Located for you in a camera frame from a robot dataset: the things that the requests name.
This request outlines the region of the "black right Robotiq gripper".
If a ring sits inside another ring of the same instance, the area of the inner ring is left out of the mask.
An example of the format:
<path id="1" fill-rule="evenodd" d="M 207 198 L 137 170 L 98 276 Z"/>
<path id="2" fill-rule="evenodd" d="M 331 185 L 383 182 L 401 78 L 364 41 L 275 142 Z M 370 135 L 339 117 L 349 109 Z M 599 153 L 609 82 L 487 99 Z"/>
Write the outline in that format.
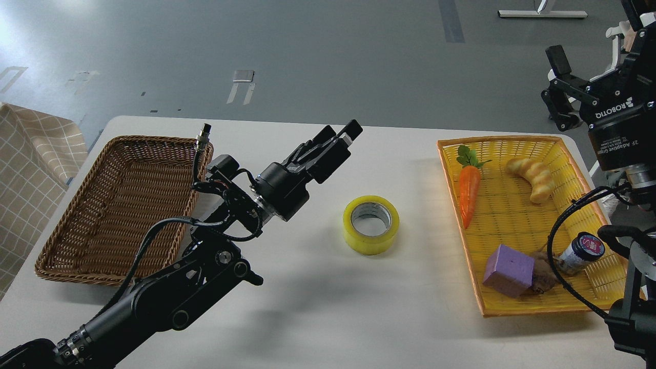
<path id="1" fill-rule="evenodd" d="M 640 16 L 655 11 L 655 1 L 621 1 L 633 31 Z M 572 75 L 562 45 L 545 50 L 555 77 L 541 93 L 550 118 L 561 132 L 588 124 L 600 168 L 623 170 L 654 165 L 654 37 L 638 37 L 623 63 L 590 81 Z M 581 103 L 580 117 L 569 99 Z"/>

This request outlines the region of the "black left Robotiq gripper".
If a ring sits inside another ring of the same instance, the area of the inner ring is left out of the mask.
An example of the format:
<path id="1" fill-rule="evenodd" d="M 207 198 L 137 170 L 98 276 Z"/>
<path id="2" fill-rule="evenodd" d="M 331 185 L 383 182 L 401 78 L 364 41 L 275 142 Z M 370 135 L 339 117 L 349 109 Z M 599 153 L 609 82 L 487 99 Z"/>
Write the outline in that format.
<path id="1" fill-rule="evenodd" d="M 288 221 L 309 201 L 307 183 L 313 178 L 324 183 L 350 156 L 349 146 L 363 132 L 357 120 L 341 131 L 325 126 L 318 135 L 300 144 L 285 159 L 285 166 L 273 162 L 255 178 L 255 192 Z"/>

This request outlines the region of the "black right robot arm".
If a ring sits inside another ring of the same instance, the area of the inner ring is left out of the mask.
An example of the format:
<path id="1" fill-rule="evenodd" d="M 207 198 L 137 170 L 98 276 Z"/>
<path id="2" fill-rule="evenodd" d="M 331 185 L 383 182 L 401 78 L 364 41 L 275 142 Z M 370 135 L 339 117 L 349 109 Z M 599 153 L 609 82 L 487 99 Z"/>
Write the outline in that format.
<path id="1" fill-rule="evenodd" d="M 626 174 L 622 185 L 597 187 L 573 201 L 548 234 L 548 252 L 564 221 L 604 196 L 618 198 L 626 191 L 628 205 L 654 210 L 654 1 L 622 5 L 635 32 L 633 43 L 623 61 L 602 75 L 576 77 L 561 45 L 546 49 L 555 77 L 541 96 L 556 126 L 567 131 L 587 124 L 600 168 Z M 563 287 L 604 319 L 616 350 L 637 355 L 654 368 L 654 228 L 604 225 L 597 235 L 628 262 L 623 297 L 605 312 L 569 283 Z"/>

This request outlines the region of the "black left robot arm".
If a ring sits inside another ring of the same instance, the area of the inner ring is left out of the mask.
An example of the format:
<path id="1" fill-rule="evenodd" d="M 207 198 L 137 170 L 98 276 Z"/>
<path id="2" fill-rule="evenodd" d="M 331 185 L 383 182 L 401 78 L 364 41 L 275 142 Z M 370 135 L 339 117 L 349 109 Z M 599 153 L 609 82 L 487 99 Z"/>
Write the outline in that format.
<path id="1" fill-rule="evenodd" d="M 253 195 L 234 183 L 246 169 L 232 156 L 216 157 L 192 189 L 220 196 L 220 204 L 201 219 L 180 216 L 153 225 L 119 290 L 87 324 L 58 343 L 35 339 L 13 348 L 2 355 L 2 368 L 114 368 L 155 333 L 189 327 L 240 282 L 262 285 L 237 243 L 260 236 L 274 216 L 291 219 L 309 200 L 307 183 L 333 175 L 362 131 L 356 120 L 339 132 L 325 126 L 281 163 L 256 177 L 248 173 Z M 192 243 L 177 262 L 134 281 L 150 243 L 171 223 L 190 225 Z"/>

